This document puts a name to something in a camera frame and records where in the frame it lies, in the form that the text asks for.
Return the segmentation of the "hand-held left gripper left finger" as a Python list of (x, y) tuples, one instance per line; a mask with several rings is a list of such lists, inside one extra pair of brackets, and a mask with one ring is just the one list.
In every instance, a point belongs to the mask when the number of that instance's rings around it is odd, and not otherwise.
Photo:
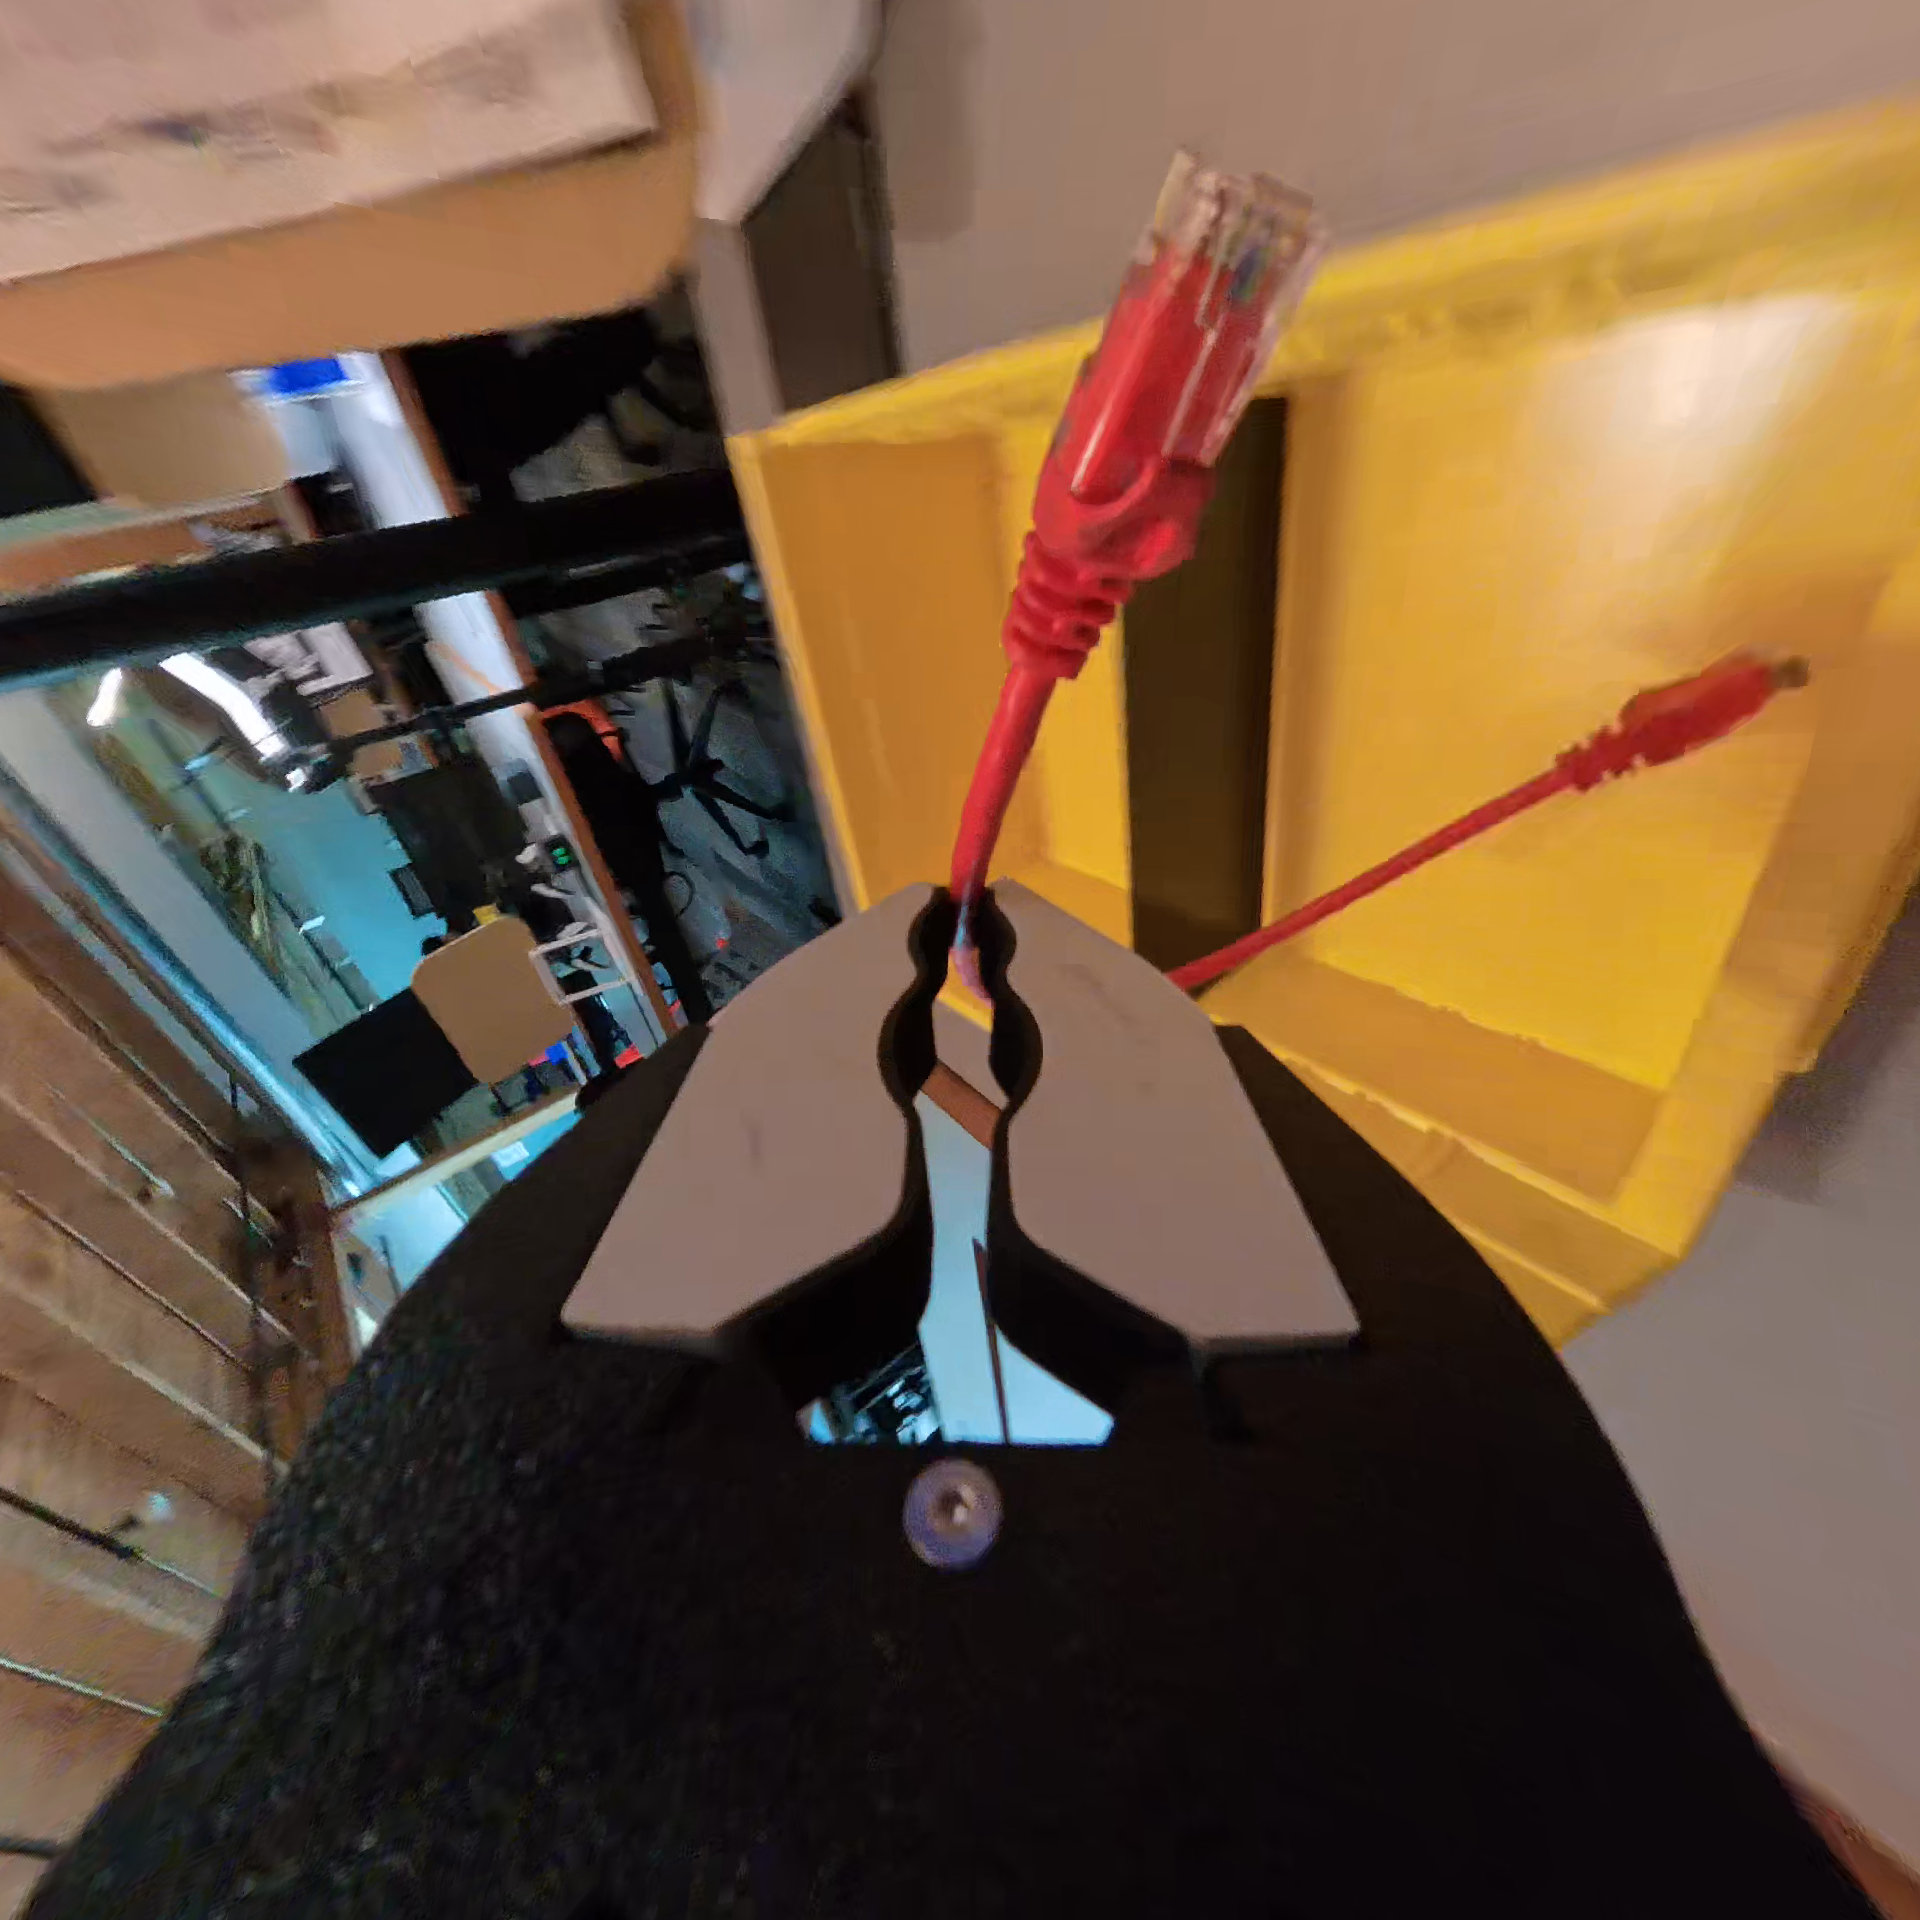
[(956, 913), (913, 883), (769, 968), (702, 1030), (560, 1322), (764, 1362), (880, 1362), (921, 1328), (916, 1097)]

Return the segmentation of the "wooden slat panel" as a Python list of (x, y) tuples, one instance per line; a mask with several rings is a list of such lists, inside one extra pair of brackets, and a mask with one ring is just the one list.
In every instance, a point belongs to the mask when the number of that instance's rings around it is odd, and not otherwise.
[(4, 845), (4, 1916), (186, 1686), (354, 1349), (314, 1153)]

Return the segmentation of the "yellow plastic bin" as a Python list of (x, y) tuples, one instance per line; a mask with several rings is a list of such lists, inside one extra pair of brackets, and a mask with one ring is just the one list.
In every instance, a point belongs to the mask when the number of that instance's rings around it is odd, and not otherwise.
[(1734, 657), (1809, 682), (1204, 994), (1552, 1344), (1691, 1251), (1915, 885), (1915, 97), (1335, 256), (993, 857), (1175, 969)]

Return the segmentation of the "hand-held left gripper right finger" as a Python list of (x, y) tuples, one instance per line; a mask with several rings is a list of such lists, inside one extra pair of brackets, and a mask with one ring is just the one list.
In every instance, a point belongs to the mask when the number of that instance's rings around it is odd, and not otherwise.
[(1360, 1318), (1210, 1017), (1018, 881), (977, 915), (991, 1064), (988, 1291), (1036, 1362), (1350, 1346)]

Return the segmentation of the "paper sign holder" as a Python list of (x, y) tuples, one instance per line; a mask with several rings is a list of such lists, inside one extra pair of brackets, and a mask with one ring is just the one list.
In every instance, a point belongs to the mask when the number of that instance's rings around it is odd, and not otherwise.
[(4, 380), (639, 304), (688, 256), (700, 134), (673, 5), (4, 5)]

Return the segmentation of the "black metal bar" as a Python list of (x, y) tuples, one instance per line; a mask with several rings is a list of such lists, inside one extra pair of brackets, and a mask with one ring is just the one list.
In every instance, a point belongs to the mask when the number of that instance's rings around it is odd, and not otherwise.
[(359, 536), (72, 584), (2, 605), (2, 691), (592, 569), (636, 586), (752, 560), (732, 470), (673, 470)]

